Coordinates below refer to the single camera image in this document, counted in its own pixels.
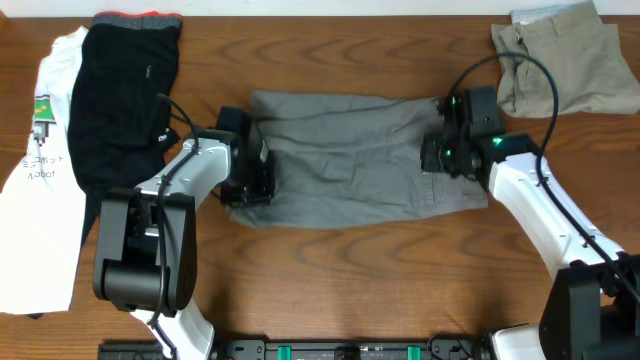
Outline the grey shorts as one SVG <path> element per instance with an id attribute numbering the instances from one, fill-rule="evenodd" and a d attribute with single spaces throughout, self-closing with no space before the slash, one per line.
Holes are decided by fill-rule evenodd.
<path id="1" fill-rule="evenodd" d="M 443 125 L 439 105 L 254 91 L 250 110 L 274 160 L 275 192 L 267 205 L 231 210 L 231 220 L 337 229 L 486 207 L 478 183 L 421 169 L 422 139 Z"/>

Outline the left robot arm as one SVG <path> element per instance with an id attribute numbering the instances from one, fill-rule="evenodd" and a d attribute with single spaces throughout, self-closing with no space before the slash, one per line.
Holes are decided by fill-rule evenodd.
<path id="1" fill-rule="evenodd" d="M 196 212 L 214 190 L 228 208 L 268 204 L 274 194 L 269 149 L 254 117 L 241 108 L 221 108 L 213 128 L 194 127 L 156 175 L 106 193 L 94 292 L 143 322 L 155 340 L 104 344 L 99 358 L 215 358 L 215 328 L 193 298 Z"/>

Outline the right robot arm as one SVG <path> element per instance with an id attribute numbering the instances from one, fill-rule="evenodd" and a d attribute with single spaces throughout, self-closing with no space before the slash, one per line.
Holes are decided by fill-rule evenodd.
<path id="1" fill-rule="evenodd" d="M 493 87 L 448 95 L 436 109 L 444 124 L 424 137 L 423 171 L 479 183 L 516 219 L 553 282 L 538 323 L 487 335 L 475 358 L 638 358 L 638 256 L 588 220 L 529 135 L 506 133 Z"/>

